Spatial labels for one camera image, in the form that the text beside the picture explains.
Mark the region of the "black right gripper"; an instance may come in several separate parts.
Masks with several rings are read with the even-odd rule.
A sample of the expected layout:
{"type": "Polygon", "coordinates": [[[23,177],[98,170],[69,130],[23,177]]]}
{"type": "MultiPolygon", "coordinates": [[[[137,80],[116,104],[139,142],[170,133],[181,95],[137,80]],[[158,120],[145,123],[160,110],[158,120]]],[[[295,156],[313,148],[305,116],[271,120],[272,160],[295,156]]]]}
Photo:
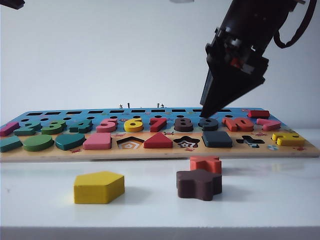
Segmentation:
{"type": "Polygon", "coordinates": [[[209,118],[263,84],[269,60],[263,54],[288,16],[286,0],[234,0],[207,44],[208,73],[200,116],[209,118]]]}

